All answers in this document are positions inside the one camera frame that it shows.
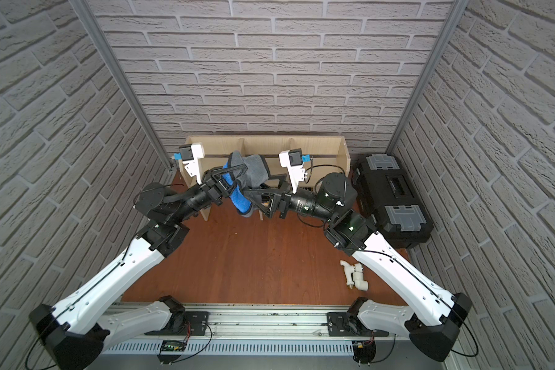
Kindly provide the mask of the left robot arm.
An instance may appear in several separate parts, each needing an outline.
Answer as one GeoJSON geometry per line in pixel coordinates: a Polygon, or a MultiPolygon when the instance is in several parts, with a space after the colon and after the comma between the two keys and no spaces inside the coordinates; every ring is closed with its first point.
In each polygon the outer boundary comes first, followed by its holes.
{"type": "Polygon", "coordinates": [[[202,183],[181,194],[160,183],[144,188],[135,208],[149,221],[129,246],[76,292],[54,305],[41,304],[29,315],[37,342],[55,367],[85,369],[104,349],[136,335],[184,330],[185,309],[171,296],[125,314],[104,313],[134,282],[180,247],[189,231],[183,221],[230,197],[247,169],[244,163],[213,168],[202,183]]]}

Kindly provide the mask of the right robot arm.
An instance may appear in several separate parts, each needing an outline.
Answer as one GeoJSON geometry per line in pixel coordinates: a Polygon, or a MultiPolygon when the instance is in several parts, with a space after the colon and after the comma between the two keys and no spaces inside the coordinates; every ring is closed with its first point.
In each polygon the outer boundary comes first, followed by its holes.
{"type": "Polygon", "coordinates": [[[345,174],[327,174],[317,191],[248,183],[241,192],[267,217],[275,212],[285,217],[292,211],[322,220],[324,235],[336,249],[375,272],[405,302],[385,305],[359,298],[349,314],[368,330],[406,336],[430,359],[446,360],[466,327],[473,302],[431,281],[377,231],[373,217],[354,211],[357,192],[345,174]]]}

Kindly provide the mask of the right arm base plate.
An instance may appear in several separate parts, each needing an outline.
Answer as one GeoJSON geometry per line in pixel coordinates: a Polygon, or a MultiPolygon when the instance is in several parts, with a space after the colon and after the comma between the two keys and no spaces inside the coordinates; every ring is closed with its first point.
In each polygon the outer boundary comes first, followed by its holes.
{"type": "Polygon", "coordinates": [[[387,337],[387,331],[366,328],[356,316],[347,312],[328,312],[327,329],[330,337],[387,337]]]}

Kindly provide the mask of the grey and blue cloth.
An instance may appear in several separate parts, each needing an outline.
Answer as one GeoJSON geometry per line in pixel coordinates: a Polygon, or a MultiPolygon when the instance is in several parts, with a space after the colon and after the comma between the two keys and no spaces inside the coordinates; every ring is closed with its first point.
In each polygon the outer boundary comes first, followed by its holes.
{"type": "Polygon", "coordinates": [[[241,153],[236,150],[228,158],[224,168],[237,167],[244,164],[245,170],[236,169],[229,174],[223,174],[222,177],[228,182],[229,185],[237,184],[232,192],[230,199],[232,204],[236,207],[237,212],[242,217],[251,217],[255,210],[255,206],[243,195],[243,190],[258,189],[270,177],[270,171],[265,158],[258,154],[243,157],[241,153]]]}

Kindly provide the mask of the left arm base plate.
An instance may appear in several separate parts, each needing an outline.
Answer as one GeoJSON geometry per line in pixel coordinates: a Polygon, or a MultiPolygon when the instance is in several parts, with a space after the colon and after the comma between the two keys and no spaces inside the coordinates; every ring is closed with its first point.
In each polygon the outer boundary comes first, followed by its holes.
{"type": "Polygon", "coordinates": [[[148,331],[149,336],[205,336],[208,332],[208,311],[186,311],[182,314],[173,314],[166,326],[159,331],[148,331]]]}

